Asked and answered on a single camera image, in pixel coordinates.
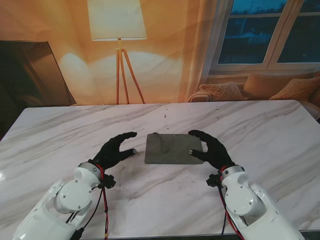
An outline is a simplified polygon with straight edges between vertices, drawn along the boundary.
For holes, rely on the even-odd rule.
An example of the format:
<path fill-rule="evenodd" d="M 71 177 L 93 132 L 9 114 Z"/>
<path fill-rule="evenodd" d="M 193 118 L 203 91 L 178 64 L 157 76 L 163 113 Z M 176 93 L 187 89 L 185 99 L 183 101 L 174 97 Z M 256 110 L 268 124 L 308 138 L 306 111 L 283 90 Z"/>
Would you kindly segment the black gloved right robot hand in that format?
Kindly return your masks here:
<path fill-rule="evenodd" d="M 220 171 L 224 168 L 236 165 L 229 156 L 225 146 L 217 138 L 200 130 L 190 130 L 188 134 L 199 138 L 207 145 L 206 152 L 190 149 L 188 153 L 191 156 L 198 158 L 203 162 L 208 162 L 211 166 Z"/>

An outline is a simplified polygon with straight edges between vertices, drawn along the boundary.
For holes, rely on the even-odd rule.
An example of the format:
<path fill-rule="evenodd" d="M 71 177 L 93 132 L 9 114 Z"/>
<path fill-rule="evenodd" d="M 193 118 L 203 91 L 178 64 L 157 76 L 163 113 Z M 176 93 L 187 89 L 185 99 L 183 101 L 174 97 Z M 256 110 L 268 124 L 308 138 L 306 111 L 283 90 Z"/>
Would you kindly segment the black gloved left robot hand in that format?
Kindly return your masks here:
<path fill-rule="evenodd" d="M 134 156 L 137 153 L 135 148 L 120 151 L 121 144 L 130 138 L 137 136 L 137 132 L 125 132 L 111 138 L 106 142 L 92 159 L 91 163 L 99 165 L 102 169 L 110 169 L 116 166 L 119 162 Z"/>

